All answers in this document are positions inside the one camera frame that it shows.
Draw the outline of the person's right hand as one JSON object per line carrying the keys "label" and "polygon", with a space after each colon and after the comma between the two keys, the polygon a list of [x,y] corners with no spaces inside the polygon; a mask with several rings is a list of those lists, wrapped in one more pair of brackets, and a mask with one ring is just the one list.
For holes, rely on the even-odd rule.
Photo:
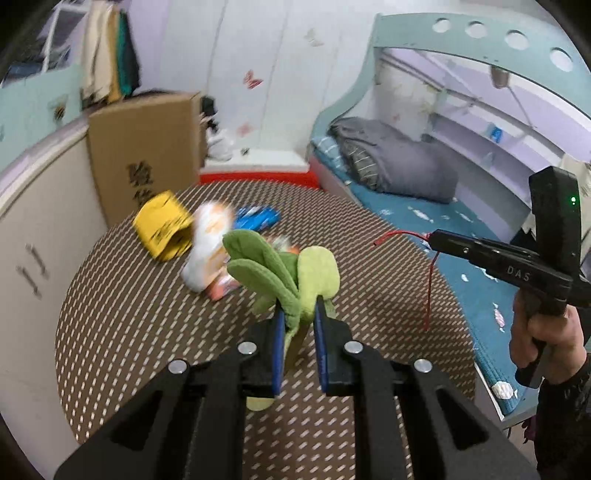
{"label": "person's right hand", "polygon": [[554,385],[572,378],[584,365],[587,351],[577,309],[568,305],[561,316],[540,313],[529,317],[526,313],[524,292],[519,290],[514,299],[514,318],[511,328],[510,356],[520,369],[526,368],[538,356],[534,341],[546,343],[549,359],[542,376]]}

